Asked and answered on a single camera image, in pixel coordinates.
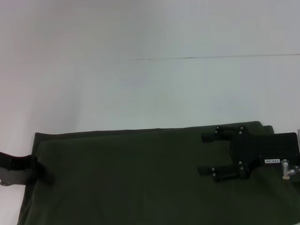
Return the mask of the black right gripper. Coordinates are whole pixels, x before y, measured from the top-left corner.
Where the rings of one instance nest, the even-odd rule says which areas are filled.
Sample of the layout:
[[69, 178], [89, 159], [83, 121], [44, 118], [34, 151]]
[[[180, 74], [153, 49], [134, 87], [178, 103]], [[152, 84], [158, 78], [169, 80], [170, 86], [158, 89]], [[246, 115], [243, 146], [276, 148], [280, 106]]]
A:
[[213, 133], [202, 133], [204, 143], [231, 140], [232, 163], [226, 165], [198, 165], [200, 176], [210, 176], [214, 182], [250, 177], [251, 172], [264, 165], [298, 165], [298, 138], [296, 133], [273, 135], [245, 134], [245, 126], [216, 126]]

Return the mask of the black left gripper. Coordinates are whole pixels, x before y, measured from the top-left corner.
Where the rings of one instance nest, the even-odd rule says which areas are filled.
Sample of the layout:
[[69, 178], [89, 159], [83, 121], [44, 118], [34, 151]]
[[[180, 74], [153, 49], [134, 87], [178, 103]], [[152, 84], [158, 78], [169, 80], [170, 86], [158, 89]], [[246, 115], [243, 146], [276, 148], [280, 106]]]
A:
[[0, 153], [0, 185], [29, 185], [41, 181], [53, 185], [54, 175], [38, 161], [37, 157], [27, 155], [15, 157]]

